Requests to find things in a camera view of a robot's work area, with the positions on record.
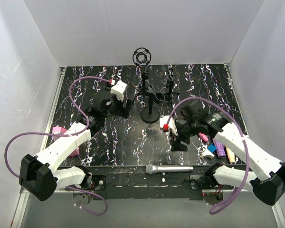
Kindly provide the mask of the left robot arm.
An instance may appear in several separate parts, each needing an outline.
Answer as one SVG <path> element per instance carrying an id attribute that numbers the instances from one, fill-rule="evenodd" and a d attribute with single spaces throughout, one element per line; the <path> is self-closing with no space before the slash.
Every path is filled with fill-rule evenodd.
<path id="1" fill-rule="evenodd" d="M 32 156 L 27 154 L 21 160 L 19 184 L 40 201 L 47 200 L 55 190 L 76 185 L 86 190 L 92 185 L 92 174 L 83 166 L 59 169 L 60 164 L 80 145 L 90 140 L 100 131 L 110 114 L 127 118 L 133 106 L 132 100 L 113 98 L 105 103 L 105 108 L 88 108 L 88 120 L 80 117 L 77 122 L 46 149 Z"/>

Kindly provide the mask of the silver grey microphone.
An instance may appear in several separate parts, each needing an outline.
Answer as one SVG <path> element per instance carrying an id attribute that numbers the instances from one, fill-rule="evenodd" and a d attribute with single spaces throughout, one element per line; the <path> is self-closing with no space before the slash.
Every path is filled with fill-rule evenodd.
<path id="1" fill-rule="evenodd" d="M 192 166 L 178 166 L 178 165 L 146 165 L 145 171 L 147 174 L 155 173 L 177 173 L 177 172 L 191 172 L 194 168 Z"/>

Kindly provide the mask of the purple glitter microphone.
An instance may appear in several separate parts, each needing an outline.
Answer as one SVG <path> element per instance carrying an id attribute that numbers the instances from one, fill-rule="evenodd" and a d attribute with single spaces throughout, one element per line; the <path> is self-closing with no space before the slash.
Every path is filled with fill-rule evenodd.
<path id="1" fill-rule="evenodd" d="M 213 141 L 213 144 L 216 148 L 217 156 L 218 157 L 225 157 L 226 156 L 225 146 L 217 140 L 213 139 L 212 141 Z"/>

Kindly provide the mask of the beige peach microphone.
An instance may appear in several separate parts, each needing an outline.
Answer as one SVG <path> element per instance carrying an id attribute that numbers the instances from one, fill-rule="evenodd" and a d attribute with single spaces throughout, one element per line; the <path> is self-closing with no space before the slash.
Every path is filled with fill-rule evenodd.
<path id="1" fill-rule="evenodd" d="M 235 164 L 236 163 L 235 154 L 228 147 L 226 147 L 226 154 L 227 154 L 229 163 Z"/>

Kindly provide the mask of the pink tall microphone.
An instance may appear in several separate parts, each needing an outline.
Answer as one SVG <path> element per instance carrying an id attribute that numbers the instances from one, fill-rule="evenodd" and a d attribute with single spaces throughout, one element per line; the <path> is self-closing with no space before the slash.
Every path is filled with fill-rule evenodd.
<path id="1" fill-rule="evenodd" d="M 206 143 L 209 141 L 207 135 L 205 135 L 203 133 L 198 133 L 198 136 L 201 138 L 202 141 L 204 141 Z"/>

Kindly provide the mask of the black tripod stand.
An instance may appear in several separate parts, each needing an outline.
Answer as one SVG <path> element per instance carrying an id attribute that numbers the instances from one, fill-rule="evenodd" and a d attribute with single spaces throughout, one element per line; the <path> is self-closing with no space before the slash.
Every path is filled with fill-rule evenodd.
<path id="1" fill-rule="evenodd" d="M 152 85 L 149 87 L 146 86 L 146 80 L 149 78 L 147 71 L 147 67 L 150 64 L 152 59 L 152 55 L 150 51 L 146 48 L 139 47 L 133 53 L 133 63 L 141 70 L 141 78 L 142 78 L 142 85 L 140 86 L 140 90 L 138 94 L 132 100 L 132 105 L 134 104 L 136 98 L 140 95 L 151 95 L 153 94 L 156 96 L 156 92 Z"/>
<path id="2" fill-rule="evenodd" d="M 165 97 L 165 101 L 167 101 L 168 104 L 173 109 L 172 98 L 175 95 L 179 96 L 180 93 L 173 91 L 173 88 L 174 88 L 174 73 L 173 73 L 173 69 L 169 68 L 168 71 L 167 71 L 167 74 L 168 74 L 168 79 L 167 79 L 167 83 L 166 83 L 166 88 L 168 89 L 168 92 L 166 92 L 164 94 L 164 97 Z"/>

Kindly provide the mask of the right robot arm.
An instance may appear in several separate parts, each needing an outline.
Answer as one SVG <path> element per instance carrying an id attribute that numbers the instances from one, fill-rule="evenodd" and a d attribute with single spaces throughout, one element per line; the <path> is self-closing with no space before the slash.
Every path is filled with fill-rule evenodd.
<path id="1" fill-rule="evenodd" d="M 216 189 L 220 185 L 235 187 L 228 204 L 242 190 L 248 190 L 263 203 L 273 206 L 285 193 L 285 161 L 270 155 L 247 135 L 243 134 L 237 122 L 215 103 L 210 104 L 218 112 L 209 114 L 199 105 L 201 97 L 188 97 L 181 111 L 184 118 L 173 118 L 176 109 L 167 116 L 161 127 L 171 133 L 171 146 L 176 150 L 186 150 L 190 137 L 203 133 L 220 142 L 236 154 L 244 163 L 244 171 L 215 164 L 205 173 L 206 185 Z"/>

